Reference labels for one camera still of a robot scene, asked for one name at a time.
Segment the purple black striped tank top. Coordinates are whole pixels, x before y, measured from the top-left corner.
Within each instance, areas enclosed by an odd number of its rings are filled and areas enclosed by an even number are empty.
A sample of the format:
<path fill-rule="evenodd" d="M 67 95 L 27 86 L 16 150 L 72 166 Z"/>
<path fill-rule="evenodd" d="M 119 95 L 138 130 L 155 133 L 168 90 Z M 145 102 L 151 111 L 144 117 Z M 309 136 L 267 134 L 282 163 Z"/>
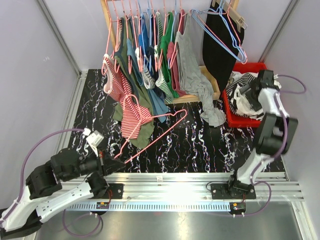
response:
<path fill-rule="evenodd" d="M 240 80 L 241 80 L 241 76 L 239 74 L 232 74 L 229 77 L 226 88 L 225 88 L 227 97 L 233 96 L 234 91 L 237 88 L 237 85 L 239 84 Z"/>

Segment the white plain tank top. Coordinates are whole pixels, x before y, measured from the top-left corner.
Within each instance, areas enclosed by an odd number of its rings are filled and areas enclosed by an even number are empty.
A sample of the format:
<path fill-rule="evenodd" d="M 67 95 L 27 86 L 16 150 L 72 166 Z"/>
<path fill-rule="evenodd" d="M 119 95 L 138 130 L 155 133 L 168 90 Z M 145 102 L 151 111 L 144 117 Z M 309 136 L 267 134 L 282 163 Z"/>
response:
<path fill-rule="evenodd" d="M 239 90 L 236 90 L 234 93 L 234 100 L 236 105 L 236 113 L 239 116 L 251 118 L 251 119 L 260 119 L 264 116 L 262 108 L 259 110 L 254 110 L 250 105 L 249 101 L 245 96 L 243 96 Z"/>

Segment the black white wide-striped top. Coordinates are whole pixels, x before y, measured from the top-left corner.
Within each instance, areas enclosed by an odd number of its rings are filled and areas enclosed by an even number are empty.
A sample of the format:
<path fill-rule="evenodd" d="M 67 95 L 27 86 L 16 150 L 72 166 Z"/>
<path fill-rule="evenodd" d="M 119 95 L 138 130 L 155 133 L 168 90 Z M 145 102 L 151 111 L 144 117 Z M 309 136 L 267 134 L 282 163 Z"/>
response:
<path fill-rule="evenodd" d="M 250 81 L 254 80 L 256 77 L 254 77 L 253 75 L 247 73 L 247 74 L 244 74 L 241 78 L 240 78 L 240 82 L 239 84 L 237 85 L 236 90 L 240 90 L 240 88 L 242 88 L 244 85 L 248 84 Z M 231 112 L 237 116 L 240 116 L 236 113 L 236 101 L 234 100 L 234 94 L 235 94 L 235 91 L 233 92 L 233 96 L 231 97 L 227 97 L 228 99 L 228 103 L 229 103 L 229 108 L 231 110 Z"/>

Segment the grey tank top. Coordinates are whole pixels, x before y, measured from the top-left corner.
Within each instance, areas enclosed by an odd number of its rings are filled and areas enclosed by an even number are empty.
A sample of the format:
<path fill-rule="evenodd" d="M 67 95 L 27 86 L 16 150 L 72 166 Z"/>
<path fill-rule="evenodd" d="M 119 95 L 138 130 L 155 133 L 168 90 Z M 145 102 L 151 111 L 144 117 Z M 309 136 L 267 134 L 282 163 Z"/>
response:
<path fill-rule="evenodd" d="M 219 127 L 226 121 L 225 113 L 214 106 L 214 89 L 210 81 L 201 73 L 190 38 L 191 14 L 186 15 L 183 33 L 175 37 L 176 59 L 180 73 L 179 85 L 188 95 L 195 95 L 202 103 L 200 117 L 211 127 Z"/>

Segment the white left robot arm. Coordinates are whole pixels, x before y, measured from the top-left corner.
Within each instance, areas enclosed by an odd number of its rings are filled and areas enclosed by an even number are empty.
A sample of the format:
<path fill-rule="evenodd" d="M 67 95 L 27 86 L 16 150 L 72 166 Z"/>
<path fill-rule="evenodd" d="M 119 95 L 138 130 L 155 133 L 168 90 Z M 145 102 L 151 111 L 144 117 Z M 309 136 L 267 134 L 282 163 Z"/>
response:
<path fill-rule="evenodd" d="M 123 168 L 124 162 L 104 152 L 83 157 L 74 149 L 62 149 L 36 167 L 17 199 L 0 211 L 0 238 L 26 237 L 71 205 L 105 197 L 109 188 L 105 177 Z"/>

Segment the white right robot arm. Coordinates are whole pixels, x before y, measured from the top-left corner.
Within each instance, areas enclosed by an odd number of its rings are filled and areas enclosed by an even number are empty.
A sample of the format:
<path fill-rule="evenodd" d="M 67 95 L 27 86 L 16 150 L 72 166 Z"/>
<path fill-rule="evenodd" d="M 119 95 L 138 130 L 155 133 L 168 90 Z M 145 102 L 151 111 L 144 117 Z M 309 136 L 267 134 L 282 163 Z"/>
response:
<path fill-rule="evenodd" d="M 226 192 L 233 199 L 254 191 L 257 175 L 282 154 L 286 154 L 298 127 L 298 119 L 285 110 L 281 89 L 271 70 L 260 70 L 253 80 L 235 89 L 234 98 L 246 110 L 263 114 L 253 138 L 253 149 L 245 163 L 229 177 Z"/>

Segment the red white striped tank top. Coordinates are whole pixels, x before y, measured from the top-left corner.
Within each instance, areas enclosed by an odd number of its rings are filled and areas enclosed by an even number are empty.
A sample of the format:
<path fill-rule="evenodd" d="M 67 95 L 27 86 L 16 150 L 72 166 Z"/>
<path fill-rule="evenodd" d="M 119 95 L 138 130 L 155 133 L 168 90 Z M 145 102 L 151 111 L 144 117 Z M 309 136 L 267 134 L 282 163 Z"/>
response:
<path fill-rule="evenodd" d="M 136 103 L 132 95 L 132 88 L 126 76 L 115 71 L 115 61 L 108 55 L 103 56 L 104 73 L 107 75 L 107 83 L 103 91 L 120 104 L 121 134 L 126 139 L 137 139 L 145 134 L 147 138 L 154 131 L 152 115 L 148 108 Z"/>

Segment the light blue tank top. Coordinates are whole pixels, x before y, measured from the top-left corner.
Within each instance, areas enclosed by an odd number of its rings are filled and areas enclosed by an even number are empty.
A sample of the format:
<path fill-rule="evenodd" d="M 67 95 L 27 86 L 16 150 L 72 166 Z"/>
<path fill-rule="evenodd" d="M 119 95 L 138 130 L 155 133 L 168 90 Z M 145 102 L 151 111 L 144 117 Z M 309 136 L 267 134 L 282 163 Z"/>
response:
<path fill-rule="evenodd" d="M 165 105 L 164 100 L 156 93 L 156 83 L 149 70 L 144 67 L 143 71 L 140 71 L 140 60 L 138 60 L 140 55 L 139 52 L 136 53 L 136 50 L 139 50 L 139 48 L 134 49 L 133 43 L 129 38 L 127 38 L 126 45 L 127 55 L 132 58 L 132 68 L 136 80 L 138 85 L 142 88 L 142 90 L 145 90 L 147 96 L 149 97 L 152 105 L 153 115 L 158 116 L 167 114 L 169 112 L 169 108 Z"/>

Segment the maroon tank top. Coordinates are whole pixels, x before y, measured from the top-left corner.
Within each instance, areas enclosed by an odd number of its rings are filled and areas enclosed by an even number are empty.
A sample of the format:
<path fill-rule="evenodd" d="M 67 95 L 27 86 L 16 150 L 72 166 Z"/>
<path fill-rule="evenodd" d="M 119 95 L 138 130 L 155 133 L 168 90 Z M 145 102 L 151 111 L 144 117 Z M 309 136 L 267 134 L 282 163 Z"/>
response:
<path fill-rule="evenodd" d="M 173 13 L 173 17 L 174 19 L 173 19 L 173 26 L 171 31 L 171 38 L 170 38 L 171 42 L 168 45 L 168 53 L 166 58 L 167 58 L 168 68 L 171 71 L 172 88 L 178 93 L 179 97 L 182 97 L 186 95 L 186 93 L 180 89 L 178 63 L 177 63 L 177 58 L 174 57 L 174 50 L 175 50 L 175 15 L 174 13 Z"/>

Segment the olive green tank top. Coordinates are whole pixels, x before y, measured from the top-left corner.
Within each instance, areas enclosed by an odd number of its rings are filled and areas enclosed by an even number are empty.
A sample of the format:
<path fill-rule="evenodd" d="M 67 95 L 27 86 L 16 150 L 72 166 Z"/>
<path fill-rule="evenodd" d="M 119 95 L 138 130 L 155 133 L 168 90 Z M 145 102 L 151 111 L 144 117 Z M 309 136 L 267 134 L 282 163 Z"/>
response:
<path fill-rule="evenodd" d="M 124 138 L 129 138 L 137 148 L 145 148 L 155 127 L 152 118 L 153 106 L 147 89 L 142 86 L 142 77 L 132 45 L 131 24 L 126 23 L 122 17 L 119 25 L 119 47 L 114 53 L 114 59 L 120 70 L 114 75 L 122 84 L 122 92 L 113 117 L 121 121 L 121 133 Z"/>

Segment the wooden clothes rack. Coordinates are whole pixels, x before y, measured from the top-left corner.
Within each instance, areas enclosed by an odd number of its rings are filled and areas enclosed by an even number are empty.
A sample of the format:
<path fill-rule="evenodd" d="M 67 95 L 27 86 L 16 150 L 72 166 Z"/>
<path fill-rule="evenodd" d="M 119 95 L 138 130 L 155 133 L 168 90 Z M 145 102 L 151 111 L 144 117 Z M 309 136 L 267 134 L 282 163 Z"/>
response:
<path fill-rule="evenodd" d="M 114 20 L 114 21 L 112 20 L 111 11 L 110 11 L 108 2 L 111 2 L 111 1 L 110 0 L 101 0 L 100 1 L 103 15 L 105 18 L 105 22 L 108 27 L 108 39 L 107 39 L 105 54 L 108 54 L 108 50 L 110 49 L 110 47 L 112 45 L 111 53 L 109 54 L 111 56 L 112 52 L 116 48 L 116 44 L 117 44 L 116 33 L 114 30 L 114 26 L 113 26 L 113 23 L 117 23 L 117 20 Z M 205 77 L 207 77 L 208 81 L 212 85 L 212 88 L 214 90 L 214 93 L 212 95 L 212 99 L 217 100 L 221 94 L 217 80 L 209 73 L 209 71 L 207 70 L 207 68 L 204 65 L 199 66 L 199 69 L 200 69 L 201 73 L 204 74 Z M 184 95 L 179 98 L 174 98 L 172 100 L 171 104 L 191 103 L 191 102 L 199 102 L 199 101 L 200 100 L 196 95 Z"/>

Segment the black garment on rack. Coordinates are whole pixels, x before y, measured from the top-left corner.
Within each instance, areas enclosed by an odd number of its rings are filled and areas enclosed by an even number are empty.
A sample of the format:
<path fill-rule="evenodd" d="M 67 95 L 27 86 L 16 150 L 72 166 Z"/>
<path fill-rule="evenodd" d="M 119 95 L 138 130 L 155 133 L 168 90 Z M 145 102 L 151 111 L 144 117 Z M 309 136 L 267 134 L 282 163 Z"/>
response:
<path fill-rule="evenodd" d="M 216 79 L 220 91 L 224 91 L 239 56 L 239 47 L 245 30 L 226 15 L 208 14 L 202 43 L 202 59 L 208 72 Z"/>

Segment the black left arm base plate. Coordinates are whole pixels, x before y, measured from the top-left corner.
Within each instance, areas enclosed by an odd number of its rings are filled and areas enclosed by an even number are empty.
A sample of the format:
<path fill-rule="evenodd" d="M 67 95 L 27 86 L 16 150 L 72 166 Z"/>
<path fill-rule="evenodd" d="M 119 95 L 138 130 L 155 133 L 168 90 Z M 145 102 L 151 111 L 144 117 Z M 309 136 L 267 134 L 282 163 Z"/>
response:
<path fill-rule="evenodd" d="M 108 188 L 104 195 L 100 197 L 100 199 L 108 199 L 109 195 L 111 199 L 121 200 L 123 198 L 124 193 L 124 184 L 122 183 L 109 183 Z"/>

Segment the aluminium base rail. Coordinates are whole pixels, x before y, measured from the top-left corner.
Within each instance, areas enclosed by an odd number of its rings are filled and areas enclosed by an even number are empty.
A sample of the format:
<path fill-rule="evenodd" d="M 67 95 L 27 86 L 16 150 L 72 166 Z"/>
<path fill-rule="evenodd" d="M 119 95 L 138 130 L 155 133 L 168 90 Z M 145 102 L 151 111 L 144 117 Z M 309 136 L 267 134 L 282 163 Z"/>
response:
<path fill-rule="evenodd" d="M 204 202 L 210 201 L 210 182 L 226 182 L 229 173 L 113 173 L 105 177 L 109 184 L 122 184 L 124 201 Z M 300 185 L 285 172 L 262 172 L 257 176 L 256 199 L 274 202 L 302 202 Z"/>

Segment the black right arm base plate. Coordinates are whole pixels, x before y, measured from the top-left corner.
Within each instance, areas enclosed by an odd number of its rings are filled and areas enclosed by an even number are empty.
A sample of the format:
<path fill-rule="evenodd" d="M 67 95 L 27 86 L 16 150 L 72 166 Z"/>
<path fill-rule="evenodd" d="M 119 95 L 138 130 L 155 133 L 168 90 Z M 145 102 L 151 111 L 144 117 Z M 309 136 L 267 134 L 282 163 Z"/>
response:
<path fill-rule="evenodd" d="M 227 183 L 212 183 L 210 192 L 213 200 L 255 200 L 255 188 L 252 185 L 231 186 Z"/>

